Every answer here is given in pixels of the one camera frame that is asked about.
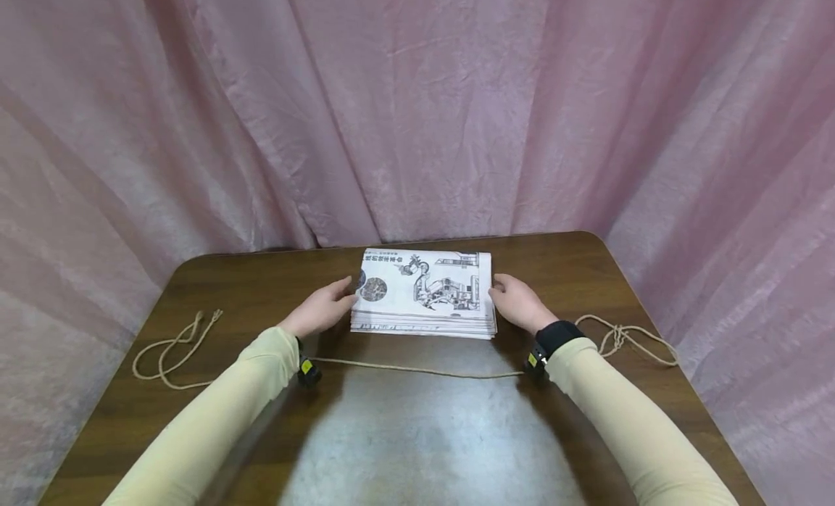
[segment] pink fabric backdrop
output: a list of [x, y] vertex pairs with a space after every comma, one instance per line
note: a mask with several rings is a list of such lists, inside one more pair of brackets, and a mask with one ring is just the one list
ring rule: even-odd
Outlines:
[[832, 11], [0, 0], [0, 502], [37, 500], [183, 260], [586, 229], [769, 504], [828, 504]]

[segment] wooden table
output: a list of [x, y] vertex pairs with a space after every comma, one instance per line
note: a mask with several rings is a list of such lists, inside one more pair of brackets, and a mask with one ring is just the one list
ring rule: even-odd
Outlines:
[[[484, 250], [494, 271], [527, 281], [562, 319], [594, 313], [655, 331], [603, 242], [584, 232], [405, 244]], [[199, 392], [137, 381], [130, 364], [173, 337], [197, 310], [224, 310], [176, 381], [217, 376], [262, 329], [308, 293], [356, 274], [362, 248], [209, 255], [171, 277], [75, 446], [44, 505], [95, 505]], [[499, 320], [493, 341], [346, 333], [318, 354], [366, 362], [498, 373], [516, 370], [531, 338]], [[603, 329], [583, 325], [598, 341]], [[666, 354], [653, 341], [643, 345]], [[624, 348], [611, 363], [647, 393], [707, 458], [742, 505], [762, 500], [678, 368]], [[150, 372], [155, 361], [143, 369]], [[259, 421], [208, 502], [225, 505], [629, 505], [631, 490], [597, 432], [554, 385], [322, 365], [316, 390], [296, 387]]]

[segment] beige sleeve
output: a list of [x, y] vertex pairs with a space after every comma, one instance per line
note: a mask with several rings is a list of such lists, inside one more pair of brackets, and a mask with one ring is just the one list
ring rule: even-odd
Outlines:
[[277, 326], [263, 331], [171, 420], [104, 504], [196, 504], [232, 446], [298, 367], [296, 338]]
[[598, 430], [641, 506], [736, 505], [719, 476], [655, 403], [586, 337], [557, 350], [551, 381]]

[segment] left hand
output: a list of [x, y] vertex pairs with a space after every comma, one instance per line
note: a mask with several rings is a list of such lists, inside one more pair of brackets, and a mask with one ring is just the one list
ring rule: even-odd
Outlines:
[[328, 330], [357, 302], [356, 294], [346, 293], [350, 285], [348, 276], [320, 288], [278, 325], [299, 339]]

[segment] stack of newspapers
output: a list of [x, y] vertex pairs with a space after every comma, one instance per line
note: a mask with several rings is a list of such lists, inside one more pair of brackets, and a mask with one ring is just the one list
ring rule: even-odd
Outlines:
[[492, 338], [490, 259], [487, 252], [366, 249], [351, 330]]

